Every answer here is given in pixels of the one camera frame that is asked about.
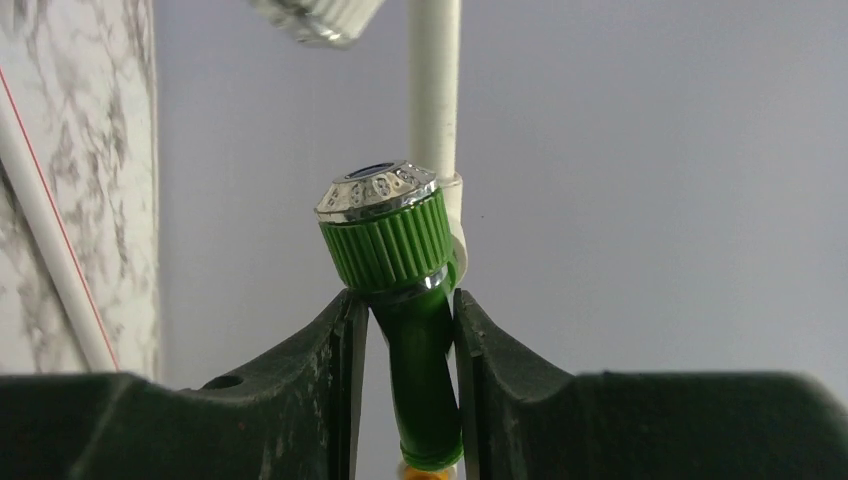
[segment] marble tile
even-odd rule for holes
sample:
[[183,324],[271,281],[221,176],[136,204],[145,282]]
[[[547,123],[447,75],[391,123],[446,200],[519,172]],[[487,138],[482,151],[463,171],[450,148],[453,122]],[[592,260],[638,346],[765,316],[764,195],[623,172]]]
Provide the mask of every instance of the marble tile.
[[[17,0],[0,65],[122,369],[159,372],[152,0]],[[85,367],[8,181],[0,372]]]

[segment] white wall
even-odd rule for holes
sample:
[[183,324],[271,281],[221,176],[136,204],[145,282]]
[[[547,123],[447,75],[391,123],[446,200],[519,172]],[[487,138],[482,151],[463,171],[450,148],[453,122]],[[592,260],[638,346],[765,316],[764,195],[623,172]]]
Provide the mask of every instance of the white wall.
[[[198,386],[341,288],[328,182],[405,156],[405,4],[353,51],[246,2],[157,4],[167,380]],[[848,400],[848,2],[468,1],[469,289],[569,371],[783,369]],[[362,478],[396,463],[371,328]]]

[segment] green hose nozzle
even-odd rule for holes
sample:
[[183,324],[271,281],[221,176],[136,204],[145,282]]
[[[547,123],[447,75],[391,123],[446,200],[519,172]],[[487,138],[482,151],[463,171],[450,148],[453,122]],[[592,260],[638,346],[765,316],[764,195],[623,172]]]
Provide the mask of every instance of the green hose nozzle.
[[337,178],[315,212],[339,276],[388,343],[404,460],[425,471],[455,464],[461,421],[446,355],[456,269],[435,175],[407,162],[366,167]]

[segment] blurred object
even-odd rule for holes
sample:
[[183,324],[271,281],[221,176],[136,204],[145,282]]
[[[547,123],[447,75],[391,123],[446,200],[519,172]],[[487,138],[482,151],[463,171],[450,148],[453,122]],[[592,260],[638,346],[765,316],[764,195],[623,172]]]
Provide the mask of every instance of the blurred object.
[[456,465],[440,472],[422,472],[401,462],[398,480],[456,480]]
[[383,0],[250,0],[250,4],[300,43],[346,48],[362,35]]

